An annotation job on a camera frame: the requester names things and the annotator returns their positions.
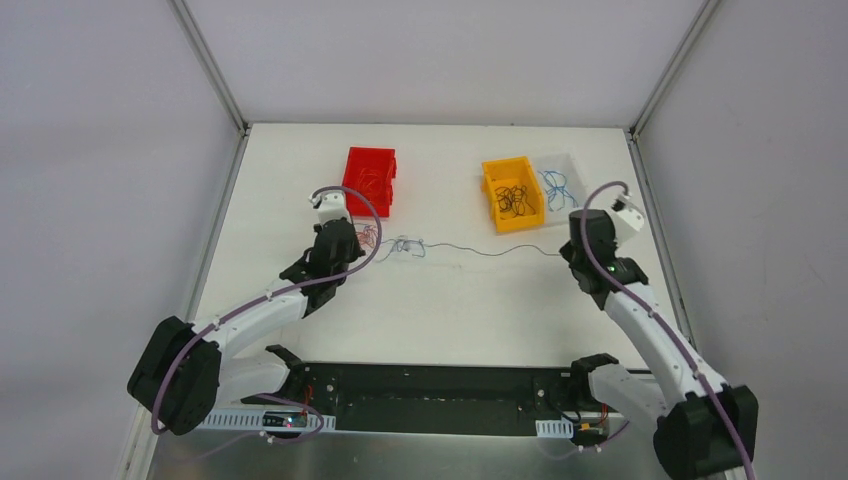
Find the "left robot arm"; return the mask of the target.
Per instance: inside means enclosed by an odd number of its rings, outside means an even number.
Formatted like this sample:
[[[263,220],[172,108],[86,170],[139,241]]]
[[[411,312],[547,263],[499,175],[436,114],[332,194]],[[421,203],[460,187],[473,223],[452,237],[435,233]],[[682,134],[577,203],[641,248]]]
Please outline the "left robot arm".
[[[288,405],[303,396],[305,378],[281,348],[240,354],[323,307],[362,268],[365,252],[350,220],[329,220],[315,232],[313,246],[265,293],[207,320],[171,316],[156,326],[127,384],[128,394],[150,412],[155,434],[186,434],[219,404],[268,393]]]

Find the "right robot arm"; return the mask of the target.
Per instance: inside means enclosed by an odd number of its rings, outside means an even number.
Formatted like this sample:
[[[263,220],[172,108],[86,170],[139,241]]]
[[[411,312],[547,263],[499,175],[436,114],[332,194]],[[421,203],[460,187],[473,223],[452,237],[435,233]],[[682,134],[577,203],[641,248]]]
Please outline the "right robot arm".
[[[624,238],[643,214],[632,207],[575,210],[560,254],[582,292],[627,336],[655,383],[635,377],[610,354],[575,360],[569,400],[583,410],[604,404],[652,437],[672,479],[701,479],[740,468],[754,475],[759,404],[745,385],[732,386],[665,320],[638,263],[620,257]]]

